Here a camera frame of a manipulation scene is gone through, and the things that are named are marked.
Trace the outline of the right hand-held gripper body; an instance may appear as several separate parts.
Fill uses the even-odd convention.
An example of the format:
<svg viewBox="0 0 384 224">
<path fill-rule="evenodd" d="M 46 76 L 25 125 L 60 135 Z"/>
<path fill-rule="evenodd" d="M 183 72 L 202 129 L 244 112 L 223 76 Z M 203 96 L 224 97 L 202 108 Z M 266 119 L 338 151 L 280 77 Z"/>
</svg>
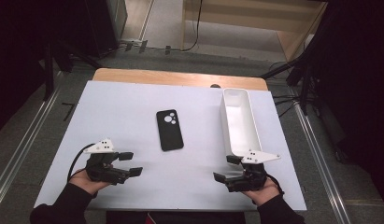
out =
<svg viewBox="0 0 384 224">
<path fill-rule="evenodd" d="M 224 185 L 230 192 L 259 190 L 267 178 L 271 178 L 279 185 L 278 181 L 265 171 L 263 165 L 266 161 L 278 160 L 279 155 L 250 150 L 244 156 L 237 157 L 241 159 L 243 174 L 237 177 L 226 177 Z"/>
</svg>

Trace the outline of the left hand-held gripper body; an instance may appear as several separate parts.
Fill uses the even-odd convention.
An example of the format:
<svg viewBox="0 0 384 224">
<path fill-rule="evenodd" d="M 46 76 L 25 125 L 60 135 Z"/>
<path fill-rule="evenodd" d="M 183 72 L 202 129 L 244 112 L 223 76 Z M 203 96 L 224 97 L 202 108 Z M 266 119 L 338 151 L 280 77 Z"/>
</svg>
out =
<svg viewBox="0 0 384 224">
<path fill-rule="evenodd" d="M 86 146 L 83 152 L 90 155 L 85 170 L 92 181 L 117 185 L 123 184 L 129 177 L 129 171 L 116 169 L 112 166 L 113 161 L 119 160 L 121 152 L 114 149 L 109 138 Z"/>
</svg>

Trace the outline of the white rectangular plastic bin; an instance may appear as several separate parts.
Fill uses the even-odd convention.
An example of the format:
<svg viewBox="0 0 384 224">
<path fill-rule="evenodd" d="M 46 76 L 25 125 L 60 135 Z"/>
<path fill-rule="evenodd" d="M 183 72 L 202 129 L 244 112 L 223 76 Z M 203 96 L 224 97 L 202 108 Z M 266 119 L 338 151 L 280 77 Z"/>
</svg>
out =
<svg viewBox="0 0 384 224">
<path fill-rule="evenodd" d="M 243 89 L 224 89 L 220 118 L 227 155 L 251 160 L 261 150 L 249 93 Z"/>
</svg>

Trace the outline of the black phone case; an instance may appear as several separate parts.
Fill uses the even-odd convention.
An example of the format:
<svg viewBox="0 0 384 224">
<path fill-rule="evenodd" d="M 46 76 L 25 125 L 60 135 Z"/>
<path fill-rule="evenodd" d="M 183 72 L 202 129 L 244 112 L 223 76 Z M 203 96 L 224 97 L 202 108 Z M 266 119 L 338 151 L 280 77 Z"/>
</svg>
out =
<svg viewBox="0 0 384 224">
<path fill-rule="evenodd" d="M 158 111 L 156 119 L 162 151 L 183 148 L 184 142 L 177 111 L 175 109 Z"/>
</svg>

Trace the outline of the person's right hand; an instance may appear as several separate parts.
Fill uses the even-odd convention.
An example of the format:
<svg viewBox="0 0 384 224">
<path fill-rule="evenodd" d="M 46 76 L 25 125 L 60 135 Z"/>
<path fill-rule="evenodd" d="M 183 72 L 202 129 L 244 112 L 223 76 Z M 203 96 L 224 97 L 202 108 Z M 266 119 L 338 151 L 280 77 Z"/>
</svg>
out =
<svg viewBox="0 0 384 224">
<path fill-rule="evenodd" d="M 271 178 L 267 178 L 261 189 L 243 191 L 243 194 L 252 199 L 257 206 L 261 206 L 278 196 L 280 192 L 277 184 Z"/>
</svg>

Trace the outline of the person's left hand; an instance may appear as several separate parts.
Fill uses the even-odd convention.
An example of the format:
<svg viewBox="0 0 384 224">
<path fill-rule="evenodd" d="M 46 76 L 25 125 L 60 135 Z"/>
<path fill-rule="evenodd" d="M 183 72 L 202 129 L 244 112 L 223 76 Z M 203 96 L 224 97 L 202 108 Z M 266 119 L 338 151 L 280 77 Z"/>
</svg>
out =
<svg viewBox="0 0 384 224">
<path fill-rule="evenodd" d="M 100 189 L 103 189 L 109 186 L 109 183 L 107 182 L 92 181 L 85 170 L 79 170 L 76 173 L 74 173 L 71 176 L 69 183 L 85 190 L 91 195 L 94 195 Z"/>
</svg>

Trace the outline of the white board table cover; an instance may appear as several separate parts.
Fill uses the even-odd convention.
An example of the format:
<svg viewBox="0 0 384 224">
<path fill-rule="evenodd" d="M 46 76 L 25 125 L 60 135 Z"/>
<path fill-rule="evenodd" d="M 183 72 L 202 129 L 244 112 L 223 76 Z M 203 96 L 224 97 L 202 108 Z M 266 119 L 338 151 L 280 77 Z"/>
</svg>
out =
<svg viewBox="0 0 384 224">
<path fill-rule="evenodd" d="M 239 165 L 226 160 L 220 118 L 224 89 L 90 81 L 65 132 L 37 204 L 52 204 L 61 193 L 68 170 L 85 166 L 81 149 L 109 138 L 117 151 L 131 151 L 129 161 L 115 167 L 142 167 L 138 177 L 99 191 L 92 209 L 163 211 L 251 211 L 250 199 L 230 192 L 214 173 L 238 176 Z M 247 91 L 261 151 L 280 158 L 265 163 L 284 199 L 297 211 L 306 210 L 292 157 L 269 91 Z M 175 109 L 184 147 L 162 151 L 156 113 Z"/>
</svg>

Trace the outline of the black tripod stand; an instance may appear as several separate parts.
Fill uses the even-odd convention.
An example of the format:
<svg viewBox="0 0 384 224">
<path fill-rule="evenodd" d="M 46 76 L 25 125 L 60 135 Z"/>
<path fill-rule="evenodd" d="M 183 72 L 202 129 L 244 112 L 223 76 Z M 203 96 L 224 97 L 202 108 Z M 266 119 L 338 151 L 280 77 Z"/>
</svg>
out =
<svg viewBox="0 0 384 224">
<path fill-rule="evenodd" d="M 304 113 L 306 112 L 308 87 L 312 76 L 311 60 L 326 29 L 326 21 L 322 21 L 326 8 L 327 3 L 324 0 L 316 1 L 315 5 L 307 11 L 309 16 L 306 21 L 301 22 L 292 31 L 277 32 L 287 62 L 261 75 L 261 78 L 268 79 L 291 68 L 292 71 L 286 78 L 286 82 L 288 86 L 295 86 L 299 81 L 302 81 L 298 102 Z"/>
</svg>

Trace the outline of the black metal stand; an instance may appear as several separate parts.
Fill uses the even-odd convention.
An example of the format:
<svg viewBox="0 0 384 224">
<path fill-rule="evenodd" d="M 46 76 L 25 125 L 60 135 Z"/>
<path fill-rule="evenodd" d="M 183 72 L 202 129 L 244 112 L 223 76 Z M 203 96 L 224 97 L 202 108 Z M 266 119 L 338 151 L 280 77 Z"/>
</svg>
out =
<svg viewBox="0 0 384 224">
<path fill-rule="evenodd" d="M 102 65 L 91 59 L 81 50 L 61 39 L 49 38 L 44 43 L 44 72 L 46 91 L 43 98 L 47 101 L 54 91 L 53 61 L 60 67 L 61 71 L 71 72 L 73 64 L 70 61 L 70 54 L 76 55 L 83 62 L 95 69 L 102 68 Z"/>
</svg>

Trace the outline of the black cabinet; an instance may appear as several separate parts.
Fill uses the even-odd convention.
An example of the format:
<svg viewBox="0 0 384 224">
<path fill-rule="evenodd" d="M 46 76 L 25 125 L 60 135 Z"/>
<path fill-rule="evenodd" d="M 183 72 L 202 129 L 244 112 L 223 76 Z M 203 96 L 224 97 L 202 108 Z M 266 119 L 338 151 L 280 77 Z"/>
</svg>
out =
<svg viewBox="0 0 384 224">
<path fill-rule="evenodd" d="M 92 43 L 90 54 L 102 57 L 116 49 L 127 21 L 125 0 L 85 0 Z"/>
</svg>

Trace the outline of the black curtain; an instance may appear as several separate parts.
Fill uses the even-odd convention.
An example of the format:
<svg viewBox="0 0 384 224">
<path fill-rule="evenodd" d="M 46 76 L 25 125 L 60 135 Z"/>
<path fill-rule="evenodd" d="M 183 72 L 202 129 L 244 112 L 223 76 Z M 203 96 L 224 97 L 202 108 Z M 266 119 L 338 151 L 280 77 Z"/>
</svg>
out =
<svg viewBox="0 0 384 224">
<path fill-rule="evenodd" d="M 327 0 L 315 51 L 317 92 L 344 136 L 335 145 L 384 202 L 384 0 Z"/>
<path fill-rule="evenodd" d="M 49 38 L 69 43 L 66 29 L 80 2 L 0 0 L 0 131 L 45 85 L 44 43 Z"/>
</svg>

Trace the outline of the light wooden shelf unit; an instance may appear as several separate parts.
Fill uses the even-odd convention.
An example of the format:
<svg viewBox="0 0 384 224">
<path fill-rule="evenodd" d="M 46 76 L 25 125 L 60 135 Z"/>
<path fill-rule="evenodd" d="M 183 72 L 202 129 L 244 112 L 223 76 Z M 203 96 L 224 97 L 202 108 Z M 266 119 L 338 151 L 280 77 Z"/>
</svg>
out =
<svg viewBox="0 0 384 224">
<path fill-rule="evenodd" d="M 274 30 L 289 62 L 316 32 L 327 5 L 324 0 L 182 0 L 181 43 L 185 21 Z"/>
</svg>

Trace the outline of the metal floor rail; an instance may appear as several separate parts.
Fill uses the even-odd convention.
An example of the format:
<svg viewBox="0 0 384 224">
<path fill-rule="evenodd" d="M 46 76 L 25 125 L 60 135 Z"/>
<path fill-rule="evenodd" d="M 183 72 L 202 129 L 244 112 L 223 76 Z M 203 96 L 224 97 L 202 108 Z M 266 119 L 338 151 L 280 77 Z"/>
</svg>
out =
<svg viewBox="0 0 384 224">
<path fill-rule="evenodd" d="M 54 91 L 51 96 L 40 104 L 31 124 L 28 126 L 25 134 L 18 143 L 15 152 L 12 154 L 9 162 L 7 163 L 4 171 L 0 174 L 0 205 L 4 200 L 10 185 L 12 184 L 16 174 L 20 170 L 21 164 L 26 158 L 32 144 L 34 143 L 38 133 L 48 114 L 50 113 L 58 95 L 63 86 L 64 79 L 67 77 L 66 72 L 59 72 L 54 76 Z"/>
<path fill-rule="evenodd" d="M 305 139 L 308 144 L 309 152 L 313 158 L 315 167 L 317 168 L 320 176 L 320 182 L 325 190 L 326 199 L 329 202 L 337 224 L 351 224 L 348 211 L 346 209 L 344 200 L 340 194 L 337 185 L 334 182 L 333 175 L 330 168 L 324 159 L 320 144 L 310 124 L 308 116 L 306 116 L 301 108 L 301 104 L 297 103 L 294 106 L 294 111 L 297 115 L 301 128 L 303 130 Z"/>
</svg>

